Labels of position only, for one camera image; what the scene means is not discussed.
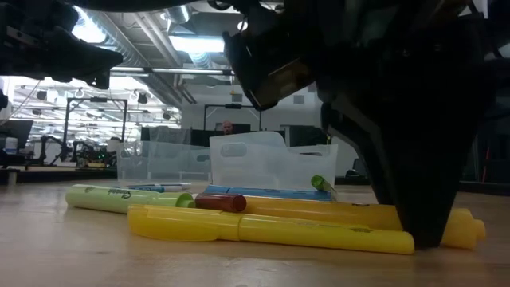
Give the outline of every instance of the wooden table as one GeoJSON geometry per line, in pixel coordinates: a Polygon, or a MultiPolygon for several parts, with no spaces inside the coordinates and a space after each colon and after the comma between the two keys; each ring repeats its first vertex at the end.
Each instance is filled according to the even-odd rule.
{"type": "MultiPolygon", "coordinates": [[[[405,256],[151,240],[130,234],[125,215],[67,210],[70,184],[1,187],[1,287],[507,286],[510,280],[509,197],[457,195],[456,206],[468,207],[487,227],[488,239],[475,252],[440,248],[405,256]]],[[[375,202],[369,187],[338,188],[345,201],[375,202]]]]}

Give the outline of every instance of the desk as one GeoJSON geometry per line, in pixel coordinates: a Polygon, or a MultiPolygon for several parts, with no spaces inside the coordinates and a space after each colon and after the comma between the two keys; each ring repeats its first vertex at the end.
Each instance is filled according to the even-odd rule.
{"type": "MultiPolygon", "coordinates": [[[[510,281],[510,197],[457,195],[455,205],[487,227],[488,239],[475,252],[440,248],[405,256],[142,238],[130,234],[125,215],[67,210],[70,184],[0,187],[0,286],[479,287],[510,281]]],[[[337,188],[345,201],[375,203],[369,187],[337,188]]]]}

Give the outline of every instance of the clear plastic bin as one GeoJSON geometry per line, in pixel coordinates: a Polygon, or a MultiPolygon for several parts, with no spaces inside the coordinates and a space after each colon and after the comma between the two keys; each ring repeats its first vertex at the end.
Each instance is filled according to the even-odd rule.
{"type": "Polygon", "coordinates": [[[313,190],[313,175],[335,182],[338,146],[286,147],[277,132],[210,138],[213,184],[313,190]]]}
{"type": "Polygon", "coordinates": [[[210,182],[210,149],[180,143],[122,143],[117,152],[120,184],[210,182]]]}

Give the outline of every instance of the yellow highlighter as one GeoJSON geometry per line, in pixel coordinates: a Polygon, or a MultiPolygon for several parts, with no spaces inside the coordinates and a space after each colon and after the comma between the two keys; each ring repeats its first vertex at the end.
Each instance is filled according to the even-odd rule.
{"type": "MultiPolygon", "coordinates": [[[[337,224],[359,224],[377,230],[402,230],[395,206],[317,202],[299,199],[275,199],[245,196],[246,214],[301,218],[337,224]]],[[[441,241],[442,246],[474,249],[477,238],[484,238],[482,221],[476,222],[466,209],[453,209],[441,241]]]]}
{"type": "Polygon", "coordinates": [[[131,205],[128,218],[133,233],[160,240],[222,239],[391,254],[414,252],[413,237],[407,232],[332,222],[148,205],[131,205]]]}

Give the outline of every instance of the computer monitor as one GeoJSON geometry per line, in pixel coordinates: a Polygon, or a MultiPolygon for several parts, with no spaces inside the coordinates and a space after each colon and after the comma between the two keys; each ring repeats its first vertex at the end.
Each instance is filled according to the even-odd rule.
{"type": "MultiPolygon", "coordinates": [[[[7,120],[4,124],[0,124],[0,136],[16,138],[18,139],[18,150],[25,148],[32,125],[33,120],[7,120]]],[[[0,141],[0,148],[4,148],[5,144],[5,140],[0,141]]]]}

